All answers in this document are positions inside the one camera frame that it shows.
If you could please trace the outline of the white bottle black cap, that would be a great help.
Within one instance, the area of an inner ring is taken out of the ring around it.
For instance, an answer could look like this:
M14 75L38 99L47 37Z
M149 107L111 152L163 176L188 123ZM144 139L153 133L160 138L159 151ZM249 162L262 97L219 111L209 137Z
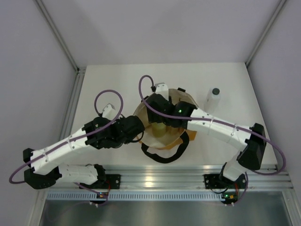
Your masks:
M220 99L221 99L220 89L210 88L204 103L205 112L212 114L216 110Z

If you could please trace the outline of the green pump lotion bottle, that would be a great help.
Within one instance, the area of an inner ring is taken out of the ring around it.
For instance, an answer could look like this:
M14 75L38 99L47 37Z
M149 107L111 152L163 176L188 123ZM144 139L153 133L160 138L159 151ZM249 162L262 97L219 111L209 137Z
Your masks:
M151 129L154 137L163 137L167 130L164 123L152 123Z

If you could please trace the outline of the tan canvas tote bag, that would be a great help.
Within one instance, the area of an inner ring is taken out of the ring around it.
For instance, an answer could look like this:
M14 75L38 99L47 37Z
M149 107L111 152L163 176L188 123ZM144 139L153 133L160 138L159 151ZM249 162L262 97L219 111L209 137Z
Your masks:
M196 105L198 108L198 105L193 99L193 97L190 94L186 93L186 90L182 88L169 89L169 97L171 97L171 102L174 105L180 101L186 101ZM134 112L134 116L137 116L142 121L145 127L144 135L142 136L140 143L142 145L145 144L148 147L148 149L155 148L158 150L170 150L175 146L179 147L182 144L181 135L185 133L185 130L181 128L176 129L171 127L166 127L167 129L166 134L163 137L154 137L151 129L152 123L148 123L147 109L143 102L144 99L141 100L141 103L138 105L138 107ZM186 130L186 135L188 135L189 142L195 139L196 134L197 134L196 131Z

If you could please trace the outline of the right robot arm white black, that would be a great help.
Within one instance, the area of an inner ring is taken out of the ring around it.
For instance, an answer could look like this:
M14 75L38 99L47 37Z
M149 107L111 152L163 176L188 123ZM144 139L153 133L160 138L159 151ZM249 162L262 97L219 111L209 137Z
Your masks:
M266 148L265 131L261 124L237 126L215 118L189 102L180 101L174 105L160 94L152 94L143 103L149 122L202 132L238 150L221 170L219 182L222 186L230 187L247 170L261 168Z

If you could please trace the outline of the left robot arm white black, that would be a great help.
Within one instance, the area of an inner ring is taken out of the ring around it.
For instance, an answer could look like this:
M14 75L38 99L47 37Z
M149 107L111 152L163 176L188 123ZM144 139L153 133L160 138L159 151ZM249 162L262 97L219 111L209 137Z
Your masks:
M144 131L145 127L137 116L121 117L115 122L96 117L54 145L40 150L25 149L23 159L29 165L29 169L24 171L25 183L34 189L49 188L56 183L79 183L89 189L101 188L107 182L103 166L69 165L67 161L91 151L134 143Z

